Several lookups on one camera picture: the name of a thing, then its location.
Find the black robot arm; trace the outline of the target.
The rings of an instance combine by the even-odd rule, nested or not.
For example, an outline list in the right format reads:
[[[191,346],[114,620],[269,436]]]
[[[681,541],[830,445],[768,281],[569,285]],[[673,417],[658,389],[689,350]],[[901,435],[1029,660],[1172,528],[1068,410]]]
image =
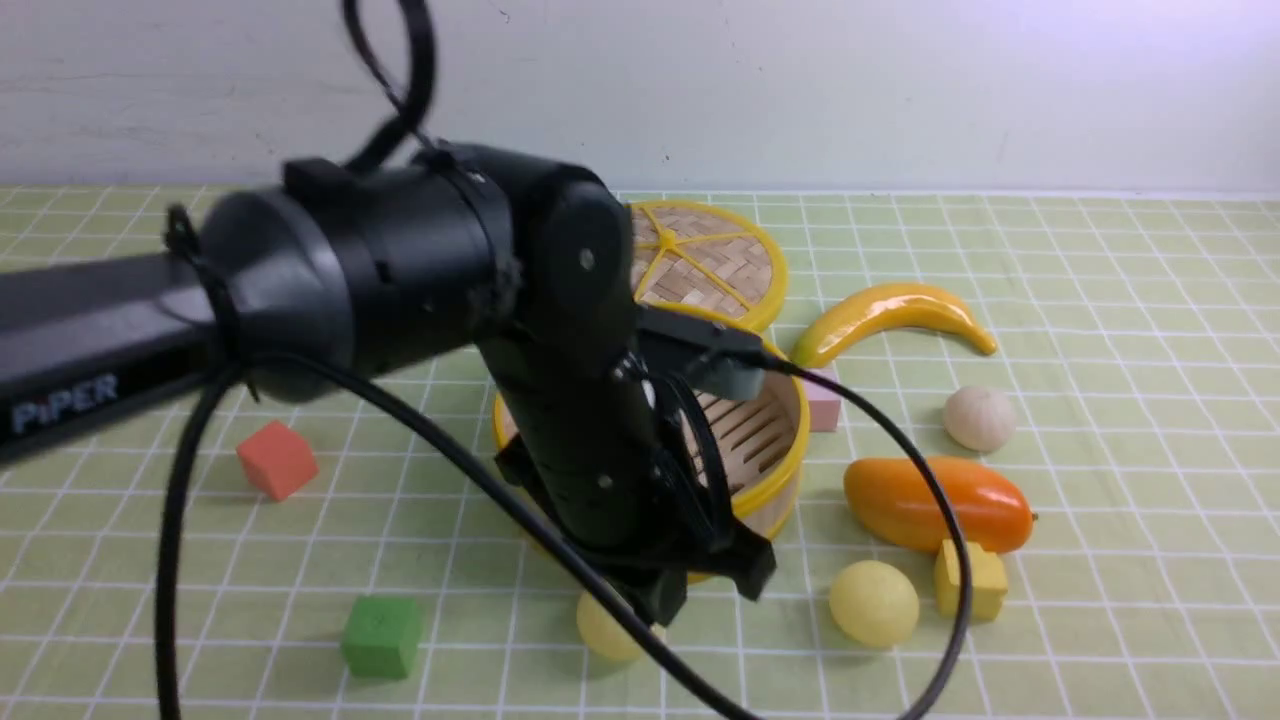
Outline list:
[[[570,546],[667,625],[694,574],[758,600],[771,543],[699,489],[678,411],[754,398],[762,340],[640,304],[634,224],[591,172],[463,145],[367,174],[291,161],[161,251],[3,274],[3,460],[102,429],[268,352],[375,379],[472,346],[518,429],[500,454]]]

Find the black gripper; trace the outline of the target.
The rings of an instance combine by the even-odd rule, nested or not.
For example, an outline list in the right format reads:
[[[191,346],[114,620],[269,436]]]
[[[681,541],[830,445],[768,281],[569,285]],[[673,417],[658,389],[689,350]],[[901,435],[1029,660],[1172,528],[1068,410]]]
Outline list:
[[[774,575],[771,541],[733,514],[726,484],[698,482],[685,451],[572,451],[558,468],[512,439],[495,460],[500,478],[525,492],[512,518],[584,589],[645,625],[671,623],[694,577],[727,578],[755,601]]]

